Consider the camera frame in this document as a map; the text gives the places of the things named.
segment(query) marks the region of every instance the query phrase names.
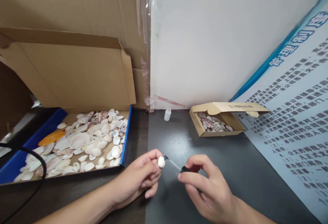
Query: small cardboard box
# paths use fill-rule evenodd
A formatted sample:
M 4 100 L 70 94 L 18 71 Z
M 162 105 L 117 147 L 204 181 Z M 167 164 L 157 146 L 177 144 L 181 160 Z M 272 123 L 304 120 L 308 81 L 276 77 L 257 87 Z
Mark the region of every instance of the small cardboard box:
M 234 131 L 229 132 L 206 132 L 197 112 L 204 112 L 210 116 L 216 117 L 227 125 L 231 126 Z M 191 107 L 190 116 L 196 127 L 199 137 L 214 137 L 237 135 L 246 129 L 240 121 L 233 115 L 233 112 L 247 112 L 248 114 L 258 117 L 260 114 L 269 113 L 270 110 L 262 107 L 257 103 L 229 103 L 229 102 L 212 102 Z

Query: gray table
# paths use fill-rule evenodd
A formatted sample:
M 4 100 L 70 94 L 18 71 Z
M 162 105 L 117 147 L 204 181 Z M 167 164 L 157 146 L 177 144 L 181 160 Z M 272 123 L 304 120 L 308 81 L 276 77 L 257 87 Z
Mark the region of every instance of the gray table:
M 189 156 L 206 154 L 222 171 L 234 195 L 278 223 L 319 223 L 267 160 L 242 133 L 200 138 L 188 111 L 149 115 L 148 150 L 158 148 L 181 167 Z M 189 199 L 178 170 L 166 162 L 156 196 L 146 207 L 146 223 L 208 223 Z

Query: left hand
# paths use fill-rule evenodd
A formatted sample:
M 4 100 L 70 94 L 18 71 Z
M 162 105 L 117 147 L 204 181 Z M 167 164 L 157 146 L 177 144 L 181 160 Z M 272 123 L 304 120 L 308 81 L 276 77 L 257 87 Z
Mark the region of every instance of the left hand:
M 157 164 L 160 156 L 163 154 L 158 149 L 143 154 L 111 181 L 115 187 L 115 196 L 113 196 L 115 209 L 127 206 L 149 187 L 145 198 L 156 194 L 162 171 Z

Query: right hand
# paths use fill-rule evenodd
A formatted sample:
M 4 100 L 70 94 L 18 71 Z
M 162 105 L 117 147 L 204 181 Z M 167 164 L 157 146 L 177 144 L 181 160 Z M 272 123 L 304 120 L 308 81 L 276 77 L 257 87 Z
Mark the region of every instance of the right hand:
M 232 195 L 221 171 L 206 155 L 189 157 L 186 167 L 192 172 L 178 175 L 198 212 L 213 223 L 237 222 L 237 199 Z M 203 169 L 208 178 L 198 174 Z

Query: clear plastic bottle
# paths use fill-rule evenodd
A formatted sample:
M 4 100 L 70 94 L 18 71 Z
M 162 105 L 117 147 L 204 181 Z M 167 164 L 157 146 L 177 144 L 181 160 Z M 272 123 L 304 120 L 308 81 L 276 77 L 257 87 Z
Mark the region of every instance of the clear plastic bottle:
M 167 108 L 165 111 L 164 120 L 168 122 L 170 120 L 170 117 L 171 117 L 171 108 Z

